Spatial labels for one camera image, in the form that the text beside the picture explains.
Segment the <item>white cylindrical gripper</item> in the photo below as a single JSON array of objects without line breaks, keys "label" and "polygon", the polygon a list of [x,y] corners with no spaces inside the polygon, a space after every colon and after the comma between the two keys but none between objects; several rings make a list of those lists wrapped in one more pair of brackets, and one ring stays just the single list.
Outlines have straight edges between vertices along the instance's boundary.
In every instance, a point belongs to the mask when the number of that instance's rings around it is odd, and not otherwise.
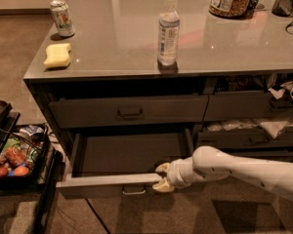
[{"label": "white cylindrical gripper", "polygon": [[191,157],[175,160],[171,164],[163,163],[155,171],[158,174],[167,173],[166,177],[152,186],[159,193],[173,192],[175,187],[182,189],[202,180],[202,175],[194,169]]}]

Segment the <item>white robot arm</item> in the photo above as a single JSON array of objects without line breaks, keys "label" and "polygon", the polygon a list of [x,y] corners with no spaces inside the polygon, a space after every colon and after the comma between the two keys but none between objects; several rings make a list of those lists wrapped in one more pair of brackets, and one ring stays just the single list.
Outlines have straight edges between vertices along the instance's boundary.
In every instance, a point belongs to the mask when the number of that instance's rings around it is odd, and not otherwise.
[{"label": "white robot arm", "polygon": [[233,156],[212,146],[200,146],[191,157],[164,163],[155,171],[165,174],[152,186],[157,192],[233,176],[293,202],[293,163]]}]

